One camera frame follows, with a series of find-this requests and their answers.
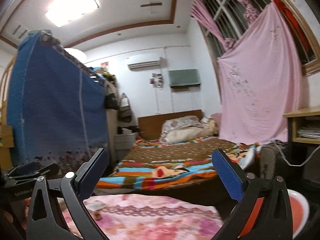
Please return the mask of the pink floral quilt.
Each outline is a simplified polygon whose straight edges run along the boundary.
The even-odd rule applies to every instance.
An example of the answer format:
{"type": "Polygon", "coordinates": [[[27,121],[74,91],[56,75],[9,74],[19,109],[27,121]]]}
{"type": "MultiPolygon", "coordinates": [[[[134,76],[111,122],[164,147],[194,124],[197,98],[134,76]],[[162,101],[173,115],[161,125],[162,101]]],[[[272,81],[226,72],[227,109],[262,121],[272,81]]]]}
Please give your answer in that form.
{"type": "Polygon", "coordinates": [[[215,207],[166,196],[93,196],[84,205],[94,200],[106,204],[88,211],[109,239],[211,239],[223,225],[215,207]]]}

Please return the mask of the colourful cartoon bed blanket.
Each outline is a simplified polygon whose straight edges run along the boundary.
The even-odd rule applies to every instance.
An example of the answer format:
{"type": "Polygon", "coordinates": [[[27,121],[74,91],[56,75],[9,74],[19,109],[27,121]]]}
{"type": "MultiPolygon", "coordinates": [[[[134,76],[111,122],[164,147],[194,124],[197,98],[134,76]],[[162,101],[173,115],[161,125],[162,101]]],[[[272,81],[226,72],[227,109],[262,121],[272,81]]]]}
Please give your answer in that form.
{"type": "Polygon", "coordinates": [[[137,140],[114,171],[98,181],[103,190],[164,190],[184,187],[213,179],[212,153],[221,149],[242,169],[255,159],[259,143],[250,145],[199,137],[178,144],[163,144],[157,140],[137,140]]]}

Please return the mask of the grey white tote bag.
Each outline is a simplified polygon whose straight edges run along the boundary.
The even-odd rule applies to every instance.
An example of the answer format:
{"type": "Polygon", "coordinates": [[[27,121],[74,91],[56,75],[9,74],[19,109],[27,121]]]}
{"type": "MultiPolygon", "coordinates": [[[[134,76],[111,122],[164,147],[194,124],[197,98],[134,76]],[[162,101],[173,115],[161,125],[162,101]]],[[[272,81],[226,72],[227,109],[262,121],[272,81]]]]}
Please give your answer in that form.
{"type": "Polygon", "coordinates": [[[120,97],[118,120],[127,123],[132,121],[132,110],[130,101],[125,93],[123,93],[120,97]]]}

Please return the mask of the green wall panel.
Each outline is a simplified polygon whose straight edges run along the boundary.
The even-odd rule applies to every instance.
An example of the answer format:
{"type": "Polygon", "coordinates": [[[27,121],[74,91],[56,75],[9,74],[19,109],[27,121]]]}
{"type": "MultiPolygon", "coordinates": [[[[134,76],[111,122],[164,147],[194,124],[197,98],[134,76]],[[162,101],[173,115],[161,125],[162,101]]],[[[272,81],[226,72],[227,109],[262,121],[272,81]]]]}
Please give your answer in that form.
{"type": "Polygon", "coordinates": [[[197,69],[170,70],[168,74],[171,88],[199,86],[201,84],[197,69]]]}

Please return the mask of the wall socket cluster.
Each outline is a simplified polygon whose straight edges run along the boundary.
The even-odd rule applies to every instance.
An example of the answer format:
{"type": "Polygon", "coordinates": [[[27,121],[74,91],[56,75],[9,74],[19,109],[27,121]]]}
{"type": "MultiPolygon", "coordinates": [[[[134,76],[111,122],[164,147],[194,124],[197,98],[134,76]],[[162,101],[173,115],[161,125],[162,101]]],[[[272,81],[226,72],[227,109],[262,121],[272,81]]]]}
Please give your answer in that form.
{"type": "Polygon", "coordinates": [[[164,79],[161,73],[152,73],[149,79],[149,84],[156,88],[163,88],[164,79]]]}

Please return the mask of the white nightstand drawers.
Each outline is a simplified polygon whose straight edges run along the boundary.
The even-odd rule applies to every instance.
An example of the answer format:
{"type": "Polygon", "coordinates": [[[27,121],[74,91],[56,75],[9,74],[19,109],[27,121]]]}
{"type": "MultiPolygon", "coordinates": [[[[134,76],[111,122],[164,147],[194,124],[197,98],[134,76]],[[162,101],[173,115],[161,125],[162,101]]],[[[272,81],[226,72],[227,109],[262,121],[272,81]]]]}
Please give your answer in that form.
{"type": "Polygon", "coordinates": [[[136,141],[137,133],[118,134],[114,136],[114,148],[116,151],[116,161],[122,161],[136,141]]]}

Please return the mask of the white air conditioner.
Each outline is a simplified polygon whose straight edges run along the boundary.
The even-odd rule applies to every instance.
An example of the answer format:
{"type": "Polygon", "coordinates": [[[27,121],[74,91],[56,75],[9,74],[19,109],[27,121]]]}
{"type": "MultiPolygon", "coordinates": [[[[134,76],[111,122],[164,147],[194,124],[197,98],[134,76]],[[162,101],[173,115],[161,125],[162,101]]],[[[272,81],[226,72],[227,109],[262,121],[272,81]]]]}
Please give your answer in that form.
{"type": "Polygon", "coordinates": [[[158,67],[161,65],[161,58],[146,60],[146,61],[134,61],[127,64],[130,70],[138,68],[158,67]]]}

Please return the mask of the pink hanging sheet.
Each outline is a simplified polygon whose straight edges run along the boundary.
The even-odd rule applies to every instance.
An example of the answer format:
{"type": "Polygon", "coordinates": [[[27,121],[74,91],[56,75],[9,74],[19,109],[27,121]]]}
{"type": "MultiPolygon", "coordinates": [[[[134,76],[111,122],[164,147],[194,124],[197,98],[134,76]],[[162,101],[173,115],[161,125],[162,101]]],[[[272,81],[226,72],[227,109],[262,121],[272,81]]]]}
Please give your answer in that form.
{"type": "Polygon", "coordinates": [[[293,37],[274,2],[217,64],[222,98],[219,137],[244,144],[287,141],[283,115],[302,104],[302,68],[293,37]]]}

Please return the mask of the white paper receipt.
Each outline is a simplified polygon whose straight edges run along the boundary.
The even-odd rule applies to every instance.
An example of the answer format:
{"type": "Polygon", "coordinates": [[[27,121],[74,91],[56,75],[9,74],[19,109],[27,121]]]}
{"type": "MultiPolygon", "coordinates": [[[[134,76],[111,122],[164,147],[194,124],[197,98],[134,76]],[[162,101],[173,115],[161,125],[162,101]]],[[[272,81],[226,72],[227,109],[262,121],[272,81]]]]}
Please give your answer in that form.
{"type": "Polygon", "coordinates": [[[102,210],[103,208],[106,207],[106,204],[102,201],[99,200],[94,200],[92,202],[86,203],[85,207],[87,210],[92,211],[92,212],[97,212],[102,210]]]}

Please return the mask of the floral pillow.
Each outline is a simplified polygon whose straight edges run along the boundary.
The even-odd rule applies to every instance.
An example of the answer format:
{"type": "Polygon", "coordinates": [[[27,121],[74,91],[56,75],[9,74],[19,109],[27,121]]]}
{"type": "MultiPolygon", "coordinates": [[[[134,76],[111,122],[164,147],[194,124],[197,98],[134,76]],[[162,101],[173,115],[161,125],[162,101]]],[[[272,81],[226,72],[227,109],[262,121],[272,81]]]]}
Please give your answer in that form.
{"type": "Polygon", "coordinates": [[[165,141],[165,137],[169,132],[190,127],[203,128],[203,124],[200,123],[198,117],[195,115],[166,120],[162,125],[161,136],[159,139],[160,141],[165,141]]]}

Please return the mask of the blue fabric wardrobe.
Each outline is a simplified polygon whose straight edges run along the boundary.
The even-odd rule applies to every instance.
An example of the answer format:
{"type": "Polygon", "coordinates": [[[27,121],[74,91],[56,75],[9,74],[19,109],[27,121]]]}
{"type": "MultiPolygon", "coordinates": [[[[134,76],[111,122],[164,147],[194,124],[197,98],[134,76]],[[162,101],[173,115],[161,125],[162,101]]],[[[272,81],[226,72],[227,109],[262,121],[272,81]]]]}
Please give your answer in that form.
{"type": "Polygon", "coordinates": [[[108,146],[105,81],[46,31],[18,47],[7,101],[14,133],[11,161],[73,170],[108,146]]]}

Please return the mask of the red white trash basin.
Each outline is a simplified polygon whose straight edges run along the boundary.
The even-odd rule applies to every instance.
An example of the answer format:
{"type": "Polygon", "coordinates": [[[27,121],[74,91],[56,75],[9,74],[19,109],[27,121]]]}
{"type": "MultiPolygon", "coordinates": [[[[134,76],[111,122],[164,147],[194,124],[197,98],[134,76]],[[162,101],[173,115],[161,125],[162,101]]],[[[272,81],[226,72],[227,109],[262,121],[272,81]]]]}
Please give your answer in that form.
{"type": "MultiPolygon", "coordinates": [[[[306,225],[310,213],[310,206],[307,199],[301,193],[290,189],[287,191],[289,194],[292,211],[293,239],[295,239],[306,225]]],[[[246,235],[252,230],[263,205],[263,201],[264,197],[257,199],[251,215],[242,232],[240,233],[240,237],[246,235]]]]}

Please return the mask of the cream pillow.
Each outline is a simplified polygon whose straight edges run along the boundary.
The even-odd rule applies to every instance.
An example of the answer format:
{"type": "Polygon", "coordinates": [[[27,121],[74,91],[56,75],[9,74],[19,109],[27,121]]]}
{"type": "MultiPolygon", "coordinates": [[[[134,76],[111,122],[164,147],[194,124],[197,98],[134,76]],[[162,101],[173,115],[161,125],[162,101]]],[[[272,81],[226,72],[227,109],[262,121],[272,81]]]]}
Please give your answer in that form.
{"type": "Polygon", "coordinates": [[[180,142],[187,142],[199,137],[214,136],[219,133],[218,127],[205,125],[204,128],[187,127],[177,129],[166,134],[161,135],[159,141],[163,144],[176,144],[180,142]]]}

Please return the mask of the pink window curtain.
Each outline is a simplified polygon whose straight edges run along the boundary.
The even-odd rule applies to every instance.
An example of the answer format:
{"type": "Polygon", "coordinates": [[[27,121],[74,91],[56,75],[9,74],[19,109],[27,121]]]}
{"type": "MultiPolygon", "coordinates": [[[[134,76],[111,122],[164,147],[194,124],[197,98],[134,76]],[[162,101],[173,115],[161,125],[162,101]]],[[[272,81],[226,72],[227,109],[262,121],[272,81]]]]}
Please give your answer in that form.
{"type": "Polygon", "coordinates": [[[250,0],[193,0],[190,14],[228,51],[259,12],[250,0]]]}

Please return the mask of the wooden shelf unit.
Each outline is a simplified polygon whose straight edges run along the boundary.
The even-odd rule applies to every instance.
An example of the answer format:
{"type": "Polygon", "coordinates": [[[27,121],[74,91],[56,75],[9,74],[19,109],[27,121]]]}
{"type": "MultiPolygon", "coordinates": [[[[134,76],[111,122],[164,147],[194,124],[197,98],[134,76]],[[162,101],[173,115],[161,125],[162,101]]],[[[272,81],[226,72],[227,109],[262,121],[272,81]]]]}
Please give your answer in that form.
{"type": "Polygon", "coordinates": [[[288,142],[319,145],[319,106],[283,114],[287,118],[288,142]]]}

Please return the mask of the black handbag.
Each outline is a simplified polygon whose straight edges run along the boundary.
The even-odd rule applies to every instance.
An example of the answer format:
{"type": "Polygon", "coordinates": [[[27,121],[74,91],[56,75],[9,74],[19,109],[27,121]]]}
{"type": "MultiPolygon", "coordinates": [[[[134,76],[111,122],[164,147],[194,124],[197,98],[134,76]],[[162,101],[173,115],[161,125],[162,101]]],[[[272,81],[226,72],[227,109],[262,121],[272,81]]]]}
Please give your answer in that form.
{"type": "Polygon", "coordinates": [[[112,92],[112,89],[109,85],[106,85],[106,94],[104,98],[104,107],[105,109],[112,109],[115,111],[119,110],[119,102],[116,97],[116,94],[112,92]]]}

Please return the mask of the brown wooden headboard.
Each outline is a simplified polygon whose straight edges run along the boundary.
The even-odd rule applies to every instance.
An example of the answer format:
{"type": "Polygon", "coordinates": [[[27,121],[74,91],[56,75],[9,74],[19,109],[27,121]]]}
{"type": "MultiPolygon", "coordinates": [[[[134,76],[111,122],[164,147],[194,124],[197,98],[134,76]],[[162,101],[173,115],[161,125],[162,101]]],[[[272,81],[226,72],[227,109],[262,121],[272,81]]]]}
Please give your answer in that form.
{"type": "Polygon", "coordinates": [[[193,111],[183,111],[176,113],[157,114],[151,116],[143,116],[138,118],[139,136],[145,140],[159,139],[162,132],[162,125],[167,120],[181,118],[184,116],[194,115],[199,120],[203,118],[200,109],[193,111]]]}

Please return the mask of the ceiling light panel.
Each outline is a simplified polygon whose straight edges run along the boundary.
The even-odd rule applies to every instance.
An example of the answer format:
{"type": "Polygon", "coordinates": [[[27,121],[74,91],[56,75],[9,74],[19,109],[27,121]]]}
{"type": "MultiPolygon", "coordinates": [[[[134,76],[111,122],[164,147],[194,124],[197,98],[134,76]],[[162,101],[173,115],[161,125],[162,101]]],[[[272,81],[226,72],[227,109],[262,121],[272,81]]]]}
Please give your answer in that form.
{"type": "Polygon", "coordinates": [[[100,8],[99,0],[53,0],[48,5],[46,18],[61,28],[100,8]]]}

